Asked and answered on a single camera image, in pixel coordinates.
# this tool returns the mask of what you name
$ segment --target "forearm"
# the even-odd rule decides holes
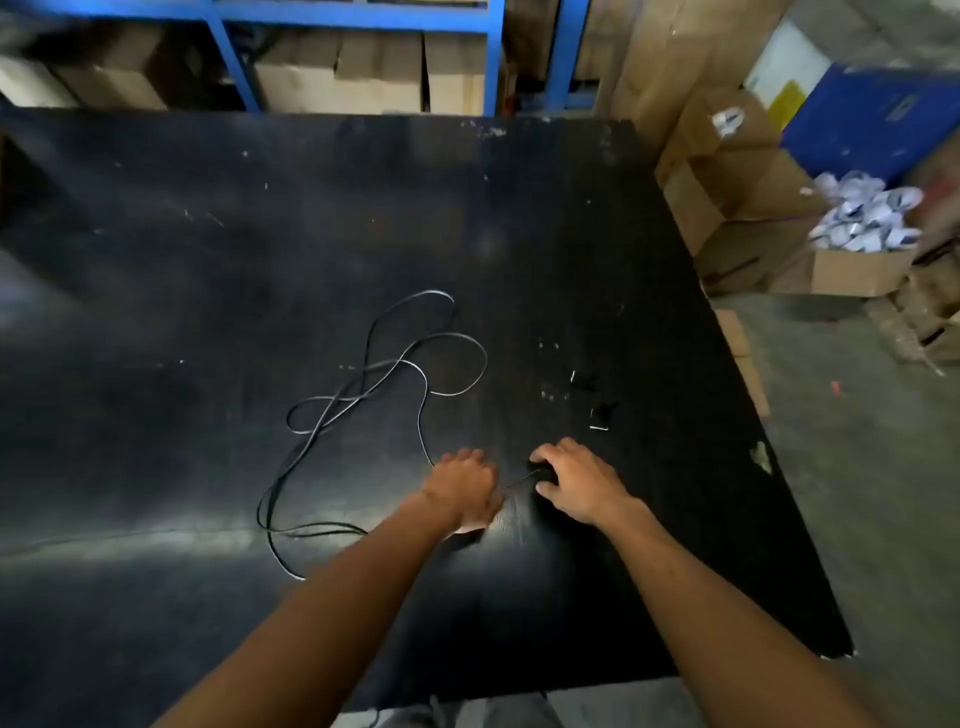
[[[597,525],[630,571],[708,723],[875,726],[821,660],[628,499]]]
[[[410,497],[314,571],[157,725],[328,725],[451,526],[429,497]]]

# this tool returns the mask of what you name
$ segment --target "black cable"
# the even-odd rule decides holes
[[[460,333],[458,331],[440,331],[437,333],[432,333],[427,336],[417,339],[416,341],[411,342],[403,350],[399,357],[396,359],[387,359],[384,361],[379,361],[374,364],[370,364],[370,345],[373,336],[373,330],[376,328],[386,316],[390,315],[398,308],[403,306],[406,303],[413,301],[414,299],[420,298],[422,296],[441,296],[450,301],[451,308],[450,314],[446,319],[444,325],[448,325],[453,319],[454,305],[455,302],[453,297],[450,294],[444,291],[438,290],[426,290],[420,291],[419,293],[412,294],[403,299],[400,299],[393,305],[386,308],[382,311],[370,325],[370,328],[367,330],[367,342],[364,347],[364,358],[363,366],[360,367],[360,370],[355,374],[352,374],[349,379],[340,386],[340,388],[334,392],[332,395],[318,395],[315,397],[308,397],[304,400],[296,402],[289,410],[287,410],[286,424],[288,429],[291,432],[298,435],[306,435],[306,439],[303,441],[303,444],[299,446],[298,449],[294,448],[291,453],[285,459],[285,464],[280,466],[279,471],[274,477],[274,481],[271,483],[270,487],[264,491],[263,495],[260,497],[260,501],[256,505],[256,523],[260,528],[262,528],[267,533],[267,545],[270,548],[271,553],[274,555],[276,562],[280,564],[280,567],[287,572],[290,576],[303,580],[302,574],[296,573],[293,569],[283,560],[283,557],[276,550],[276,543],[274,541],[274,536],[281,535],[286,536],[287,538],[294,539],[305,539],[305,538],[314,538],[318,536],[334,536],[334,535],[356,535],[356,536],[365,536],[367,530],[361,528],[360,526],[354,523],[347,522],[337,522],[337,521],[313,521],[308,523],[299,523],[297,525],[289,526],[287,528],[275,528],[273,526],[273,516],[276,509],[276,502],[279,499],[280,493],[283,490],[283,486],[286,483],[287,477],[290,473],[297,467],[297,465],[302,462],[303,458],[306,456],[306,453],[310,451],[314,443],[317,441],[317,436],[323,432],[325,429],[333,425],[337,420],[343,417],[349,412],[353,407],[355,407],[359,402],[367,399],[377,387],[379,387],[383,382],[385,382],[395,371],[398,366],[401,364],[412,367],[420,373],[420,376],[423,378],[423,398],[420,400],[420,408],[417,411],[417,432],[420,436],[420,447],[423,449],[423,455],[426,457],[427,462],[430,465],[433,465],[433,460],[430,457],[430,453],[426,449],[426,444],[423,441],[423,428],[420,423],[420,419],[423,414],[423,407],[426,405],[427,398],[430,395],[435,395],[437,397],[457,397],[459,395],[465,394],[470,389],[472,389],[478,381],[483,377],[484,373],[487,371],[487,350],[484,349],[483,345],[479,341],[474,339],[472,336],[468,336],[465,333]],[[405,358],[409,353],[418,348],[421,344],[424,344],[428,341],[433,341],[439,338],[458,338],[465,341],[469,341],[471,344],[475,345],[483,353],[483,368],[480,371],[480,374],[474,379],[466,388],[458,392],[440,392],[430,389],[430,383],[427,379],[426,373],[421,369],[417,364]],[[380,379],[378,379],[373,385],[367,388],[367,374],[370,372],[377,372],[387,370]],[[352,389],[354,384],[359,383],[359,388],[355,396],[350,396],[348,392]],[[290,418],[300,407],[303,405],[314,402],[314,401],[326,401],[327,405],[324,408],[324,411],[321,413],[320,417],[317,419],[317,422],[313,425],[312,428],[308,430],[299,430],[294,429],[290,423]]]

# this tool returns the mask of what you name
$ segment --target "shelf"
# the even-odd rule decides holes
[[[544,110],[567,107],[567,92],[588,7],[589,0],[560,0],[542,101]],[[247,69],[230,42],[225,22],[483,34],[487,36],[484,113],[488,116],[492,116],[496,109],[503,9],[504,0],[488,0],[486,7],[462,8],[347,0],[12,0],[9,4],[10,11],[26,14],[204,22],[209,26],[227,71],[249,111],[259,111],[260,104]]]

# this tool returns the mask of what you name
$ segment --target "yellow label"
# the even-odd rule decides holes
[[[804,101],[806,101],[804,90],[800,88],[796,81],[788,81],[780,89],[774,103],[770,105],[767,115],[777,125],[777,128],[783,131],[790,120],[797,115],[797,111],[804,105]]]

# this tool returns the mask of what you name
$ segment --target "small black object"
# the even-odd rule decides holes
[[[527,468],[530,469],[530,475],[535,475],[537,481],[546,480],[554,485],[560,483],[560,479],[557,477],[557,471],[553,469],[553,466],[550,465],[546,460],[541,463],[535,463],[533,460],[527,460]]]
[[[600,425],[609,427],[610,420],[613,416],[613,410],[620,404],[620,402],[615,401],[607,404],[606,402],[600,402],[593,409],[590,410],[590,418],[595,420]]]

